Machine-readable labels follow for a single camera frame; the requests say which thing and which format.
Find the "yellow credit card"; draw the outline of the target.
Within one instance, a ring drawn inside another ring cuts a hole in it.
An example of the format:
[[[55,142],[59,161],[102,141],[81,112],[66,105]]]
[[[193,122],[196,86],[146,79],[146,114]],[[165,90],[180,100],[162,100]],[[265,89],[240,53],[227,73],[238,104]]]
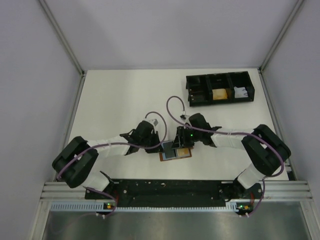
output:
[[[225,88],[212,89],[212,99],[214,101],[227,100],[227,90]]]

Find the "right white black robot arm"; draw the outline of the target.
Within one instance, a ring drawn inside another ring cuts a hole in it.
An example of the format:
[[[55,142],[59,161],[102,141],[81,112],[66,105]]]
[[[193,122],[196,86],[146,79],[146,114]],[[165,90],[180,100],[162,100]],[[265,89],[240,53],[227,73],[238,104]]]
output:
[[[231,130],[221,126],[212,127],[205,117],[196,113],[180,116],[177,128],[179,146],[193,146],[201,142],[212,148],[233,148],[247,153],[251,164],[232,182],[231,192],[244,197],[249,189],[277,169],[284,170],[284,162],[291,156],[289,147],[265,124],[247,131]]]

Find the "grey credit card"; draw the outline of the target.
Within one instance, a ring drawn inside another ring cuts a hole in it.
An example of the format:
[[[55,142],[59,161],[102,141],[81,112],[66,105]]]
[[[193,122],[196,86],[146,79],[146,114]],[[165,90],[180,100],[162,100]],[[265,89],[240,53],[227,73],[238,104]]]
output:
[[[173,142],[172,141],[167,141],[163,143],[163,159],[164,160],[169,160],[175,158],[176,151],[172,148]]]

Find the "brown leather card holder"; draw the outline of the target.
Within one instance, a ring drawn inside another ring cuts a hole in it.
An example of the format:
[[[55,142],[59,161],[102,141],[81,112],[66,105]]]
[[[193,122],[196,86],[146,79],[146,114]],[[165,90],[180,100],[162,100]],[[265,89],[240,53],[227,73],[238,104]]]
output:
[[[164,151],[163,152],[160,152],[159,153],[159,159],[160,159],[160,161],[161,162],[167,162],[167,161],[172,161],[172,160],[180,160],[180,159],[186,159],[186,158],[191,158],[192,157],[192,147],[191,148],[187,148],[187,149],[189,149],[189,151],[190,151],[190,156],[188,156],[188,157],[182,157],[182,158],[179,158],[179,157],[175,157],[175,158],[172,158],[172,159],[169,159],[169,160],[164,160],[163,159],[163,153],[164,153]]]

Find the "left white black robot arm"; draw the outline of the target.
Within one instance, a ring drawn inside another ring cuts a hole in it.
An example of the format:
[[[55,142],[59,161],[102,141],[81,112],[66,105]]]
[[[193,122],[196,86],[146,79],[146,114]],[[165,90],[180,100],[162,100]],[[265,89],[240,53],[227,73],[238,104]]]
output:
[[[157,119],[145,118],[135,129],[116,137],[87,141],[81,136],[73,138],[52,162],[57,179],[71,189],[82,186],[104,191],[112,182],[101,170],[108,157],[128,156],[144,149],[146,153],[164,151],[156,127]]]

